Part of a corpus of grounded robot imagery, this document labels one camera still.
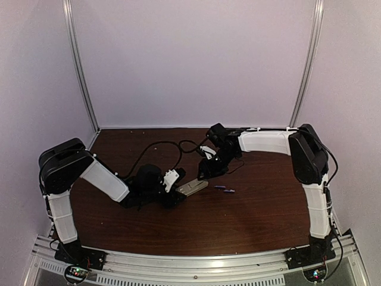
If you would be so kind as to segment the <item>grey remote control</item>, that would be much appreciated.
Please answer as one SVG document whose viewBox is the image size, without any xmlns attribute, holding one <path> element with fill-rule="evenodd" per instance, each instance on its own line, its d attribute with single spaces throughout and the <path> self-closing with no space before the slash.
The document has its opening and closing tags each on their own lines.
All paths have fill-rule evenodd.
<svg viewBox="0 0 381 286">
<path fill-rule="evenodd" d="M 176 191 L 188 197 L 206 188 L 207 186 L 208 181 L 194 179 L 182 186 L 179 186 L 178 188 L 176 188 Z"/>
</svg>

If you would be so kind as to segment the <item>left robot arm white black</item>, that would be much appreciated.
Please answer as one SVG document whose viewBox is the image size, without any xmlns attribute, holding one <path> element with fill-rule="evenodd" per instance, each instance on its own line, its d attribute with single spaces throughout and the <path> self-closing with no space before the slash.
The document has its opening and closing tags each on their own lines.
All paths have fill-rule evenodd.
<svg viewBox="0 0 381 286">
<path fill-rule="evenodd" d="M 163 173 L 158 166 L 145 164 L 134 176 L 124 178 L 87 150 L 79 138 L 43 152 L 39 167 L 39 186 L 48 216 L 55 226 L 63 256 L 74 265 L 86 258 L 70 203 L 70 191 L 78 179 L 86 180 L 124 208 L 153 202 L 172 208 L 186 199 L 186 195 L 176 189 L 177 182 L 186 174 L 184 169 Z"/>
</svg>

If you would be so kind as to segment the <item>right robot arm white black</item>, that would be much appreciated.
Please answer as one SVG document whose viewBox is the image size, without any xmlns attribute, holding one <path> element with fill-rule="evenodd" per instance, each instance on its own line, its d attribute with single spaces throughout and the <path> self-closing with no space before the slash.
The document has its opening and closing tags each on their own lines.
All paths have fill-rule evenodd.
<svg viewBox="0 0 381 286">
<path fill-rule="evenodd" d="M 243 153 L 268 152 L 291 158 L 293 174 L 301 183 L 307 199 L 310 217 L 309 244 L 305 258 L 317 263 L 327 256 L 332 239 L 332 201 L 329 184 L 329 158 L 332 153 L 321 142 L 310 124 L 298 128 L 226 128 L 218 123 L 209 128 L 205 138 L 214 149 L 199 144 L 203 158 L 198 167 L 198 179 L 223 176 L 229 164 Z"/>
</svg>

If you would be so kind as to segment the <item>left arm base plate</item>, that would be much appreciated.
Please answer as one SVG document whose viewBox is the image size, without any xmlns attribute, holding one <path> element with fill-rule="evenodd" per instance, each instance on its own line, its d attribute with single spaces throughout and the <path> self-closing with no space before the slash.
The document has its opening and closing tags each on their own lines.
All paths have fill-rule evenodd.
<svg viewBox="0 0 381 286">
<path fill-rule="evenodd" d="M 83 247 L 80 251 L 80 258 L 75 259 L 73 255 L 69 255 L 59 245 L 55 251 L 54 258 L 56 260 L 68 263 L 70 265 L 77 265 L 85 269 L 103 270 L 106 253 L 101 250 L 94 250 Z"/>
</svg>

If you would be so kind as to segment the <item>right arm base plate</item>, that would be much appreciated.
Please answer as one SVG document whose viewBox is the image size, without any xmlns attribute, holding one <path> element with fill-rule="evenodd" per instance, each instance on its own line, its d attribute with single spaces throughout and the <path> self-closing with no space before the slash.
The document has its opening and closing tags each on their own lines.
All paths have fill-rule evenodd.
<svg viewBox="0 0 381 286">
<path fill-rule="evenodd" d="M 288 269 L 304 268 L 307 266 L 322 264 L 326 260 L 334 259 L 336 253 L 330 247 L 323 249 L 318 245 L 293 248 L 285 253 Z"/>
</svg>

